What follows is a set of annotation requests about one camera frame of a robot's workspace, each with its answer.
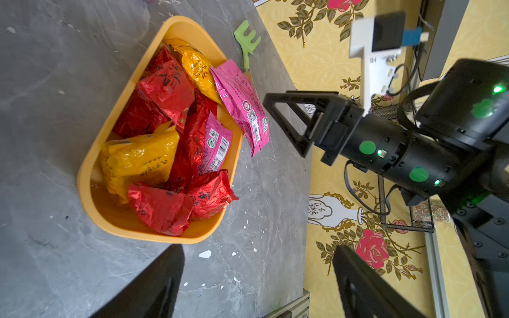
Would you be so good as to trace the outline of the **red tea bag top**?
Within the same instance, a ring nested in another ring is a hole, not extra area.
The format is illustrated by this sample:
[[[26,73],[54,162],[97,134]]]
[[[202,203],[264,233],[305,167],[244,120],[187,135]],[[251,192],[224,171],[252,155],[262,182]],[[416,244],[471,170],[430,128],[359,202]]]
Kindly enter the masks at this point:
[[[195,102],[195,87],[181,63],[166,48],[152,58],[137,83],[137,90],[153,102],[183,132],[188,111]]]

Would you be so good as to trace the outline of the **long pink tea bag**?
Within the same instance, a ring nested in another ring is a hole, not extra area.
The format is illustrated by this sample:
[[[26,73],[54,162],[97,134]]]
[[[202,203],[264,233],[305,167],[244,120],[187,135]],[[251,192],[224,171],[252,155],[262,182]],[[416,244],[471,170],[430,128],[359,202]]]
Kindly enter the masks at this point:
[[[224,106],[241,127],[255,156],[269,143],[270,135],[269,119],[252,83],[232,60],[212,68],[211,73]]]

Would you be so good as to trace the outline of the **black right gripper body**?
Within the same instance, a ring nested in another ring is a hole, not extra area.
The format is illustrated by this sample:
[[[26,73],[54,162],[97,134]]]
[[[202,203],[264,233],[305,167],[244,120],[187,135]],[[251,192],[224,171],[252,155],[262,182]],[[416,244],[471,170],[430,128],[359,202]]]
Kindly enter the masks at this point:
[[[321,161],[332,166],[345,148],[353,131],[364,115],[364,108],[356,101],[339,94],[313,94],[315,113],[312,118],[310,140],[322,149]]]

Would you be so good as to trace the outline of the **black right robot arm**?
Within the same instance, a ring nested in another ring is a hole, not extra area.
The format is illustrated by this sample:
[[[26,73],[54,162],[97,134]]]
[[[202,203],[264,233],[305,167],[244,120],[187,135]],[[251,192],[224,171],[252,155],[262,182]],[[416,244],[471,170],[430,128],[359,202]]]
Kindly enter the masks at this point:
[[[408,94],[397,123],[327,91],[268,94],[300,155],[323,150],[394,183],[406,205],[439,196],[457,228],[485,314],[508,316],[508,67],[461,59]]]

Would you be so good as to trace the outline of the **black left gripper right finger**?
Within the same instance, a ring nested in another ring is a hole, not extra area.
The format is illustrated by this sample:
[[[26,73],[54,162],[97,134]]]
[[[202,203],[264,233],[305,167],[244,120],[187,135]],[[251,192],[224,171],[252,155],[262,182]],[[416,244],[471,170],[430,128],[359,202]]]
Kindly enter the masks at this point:
[[[332,264],[346,317],[423,317],[347,246],[335,249]]]

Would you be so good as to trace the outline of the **yellow tea bag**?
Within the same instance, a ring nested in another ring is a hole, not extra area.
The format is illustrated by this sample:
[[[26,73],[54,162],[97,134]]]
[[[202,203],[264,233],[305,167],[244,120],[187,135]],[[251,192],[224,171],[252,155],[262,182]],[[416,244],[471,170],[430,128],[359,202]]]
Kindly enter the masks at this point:
[[[176,127],[166,123],[152,134],[103,144],[99,162],[116,205],[128,204],[132,184],[154,187],[168,181],[179,140]]]
[[[186,41],[173,38],[166,40],[166,44],[179,53],[182,66],[197,89],[206,97],[221,105],[222,100],[211,73],[212,63],[198,49]]]

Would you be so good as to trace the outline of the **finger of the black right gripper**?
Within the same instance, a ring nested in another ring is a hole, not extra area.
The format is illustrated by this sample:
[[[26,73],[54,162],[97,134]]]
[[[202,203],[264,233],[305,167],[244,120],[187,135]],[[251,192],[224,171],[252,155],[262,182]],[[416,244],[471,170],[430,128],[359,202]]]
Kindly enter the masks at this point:
[[[301,157],[306,157],[313,146],[323,151],[326,133],[321,131],[322,117],[336,91],[298,91],[268,93],[263,99],[264,108],[282,129]]]

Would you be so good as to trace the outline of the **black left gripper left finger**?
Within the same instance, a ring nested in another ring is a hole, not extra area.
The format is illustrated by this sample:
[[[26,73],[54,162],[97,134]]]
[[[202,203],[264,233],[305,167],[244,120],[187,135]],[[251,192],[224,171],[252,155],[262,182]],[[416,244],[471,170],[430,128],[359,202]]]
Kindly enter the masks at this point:
[[[181,245],[170,245],[93,317],[172,317],[185,265]]]

